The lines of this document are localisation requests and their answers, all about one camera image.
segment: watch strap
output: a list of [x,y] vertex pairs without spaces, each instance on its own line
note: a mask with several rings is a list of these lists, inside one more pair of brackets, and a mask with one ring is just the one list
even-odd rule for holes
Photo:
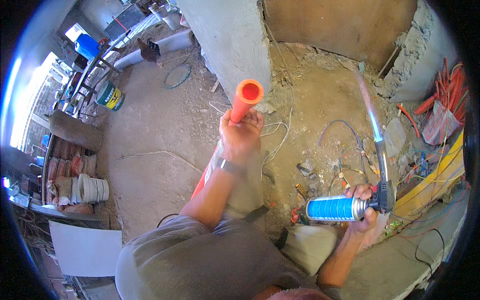
[[241,174],[243,172],[242,168],[224,158],[218,160],[216,167],[234,174]]

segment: concrete floor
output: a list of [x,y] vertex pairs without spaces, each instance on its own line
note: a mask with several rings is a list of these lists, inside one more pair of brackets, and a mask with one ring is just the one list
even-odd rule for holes
[[[462,191],[457,191],[453,199],[459,200],[461,193]],[[416,223],[410,227],[412,230],[404,229],[400,235],[413,237],[430,228],[437,228],[445,241],[443,260],[446,260],[456,234],[463,224],[467,203],[468,192],[463,200],[451,206],[437,203],[419,219],[432,218],[432,220]],[[411,239],[394,236],[356,256],[342,290],[343,299],[403,299],[415,285],[430,277],[430,268],[415,259],[417,245],[419,246],[417,257],[432,264],[435,271],[443,252],[442,240],[436,231]]]
[[215,79],[202,74],[206,68],[198,59],[186,61],[192,67],[187,81],[166,89],[166,75],[180,63],[159,68],[142,61],[127,68],[119,86],[126,94],[123,106],[117,112],[99,108],[99,114],[108,118],[99,124],[105,138],[97,173],[110,181],[126,241],[154,229],[165,215],[180,211],[201,174],[167,154],[115,160],[166,150],[203,170],[218,139],[219,117],[208,109],[208,101],[224,102],[226,96],[221,88],[210,92]]

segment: stacked buckets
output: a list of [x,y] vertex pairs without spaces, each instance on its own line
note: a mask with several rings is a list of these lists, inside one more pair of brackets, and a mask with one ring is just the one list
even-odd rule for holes
[[73,203],[98,203],[106,200],[108,200],[108,182],[105,179],[80,174],[78,180],[72,180]]

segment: concrete wall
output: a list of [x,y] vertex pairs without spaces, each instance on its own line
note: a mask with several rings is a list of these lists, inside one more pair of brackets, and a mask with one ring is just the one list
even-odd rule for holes
[[122,11],[122,4],[119,0],[84,0],[79,9],[99,31],[103,31],[114,21],[112,16],[116,17]]
[[73,8],[63,20],[57,33],[64,35],[75,23],[78,23],[95,41],[99,41],[107,35],[102,30],[99,30],[95,24],[93,24],[84,13],[78,9]]
[[238,83],[247,78],[270,91],[268,39],[256,0],[177,3],[231,102]]
[[384,79],[381,95],[390,102],[426,100],[434,92],[437,72],[444,69],[444,57],[450,71],[459,59],[454,42],[438,15],[419,0],[412,27]]

